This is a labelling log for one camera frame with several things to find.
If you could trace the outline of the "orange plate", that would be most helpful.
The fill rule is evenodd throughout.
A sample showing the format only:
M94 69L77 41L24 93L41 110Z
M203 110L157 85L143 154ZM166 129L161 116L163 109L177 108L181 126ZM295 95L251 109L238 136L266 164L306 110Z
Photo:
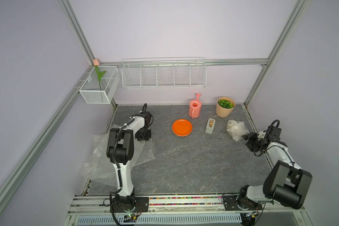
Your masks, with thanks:
M192 123L185 119L176 120L172 124L172 132L179 137L188 136L192 132L192 129Z

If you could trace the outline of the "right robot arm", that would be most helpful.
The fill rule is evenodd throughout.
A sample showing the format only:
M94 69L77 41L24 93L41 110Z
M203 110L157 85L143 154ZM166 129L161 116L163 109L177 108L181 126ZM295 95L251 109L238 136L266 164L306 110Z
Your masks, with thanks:
M279 125L280 121L274 120L267 130L245 136L247 148L257 157L268 156L272 169L263 185L241 188L236 201L243 210L258 208L266 202L298 210L305 202L312 174L291 157L288 146L280 140Z

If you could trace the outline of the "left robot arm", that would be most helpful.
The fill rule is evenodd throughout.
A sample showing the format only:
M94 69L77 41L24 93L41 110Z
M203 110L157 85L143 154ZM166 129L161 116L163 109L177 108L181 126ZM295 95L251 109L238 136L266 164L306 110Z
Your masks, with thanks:
M135 152L134 141L148 141L152 123L153 116L147 111L145 103L141 111L131 116L128 122L109 131L106 155L115 168L118 187L115 194L119 198L132 198L135 195L130 170Z

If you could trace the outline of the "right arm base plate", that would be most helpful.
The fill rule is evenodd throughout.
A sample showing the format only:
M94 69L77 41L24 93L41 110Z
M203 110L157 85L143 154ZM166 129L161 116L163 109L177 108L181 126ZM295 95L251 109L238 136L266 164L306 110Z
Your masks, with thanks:
M254 202L246 197L239 198L238 195L225 194L220 198L225 211L255 211L263 210L261 203Z

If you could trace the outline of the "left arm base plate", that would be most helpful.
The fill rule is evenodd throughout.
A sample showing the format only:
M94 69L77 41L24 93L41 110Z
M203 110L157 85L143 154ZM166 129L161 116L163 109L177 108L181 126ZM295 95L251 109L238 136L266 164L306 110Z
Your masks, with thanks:
M149 197L122 197L112 198L114 213L148 212Z

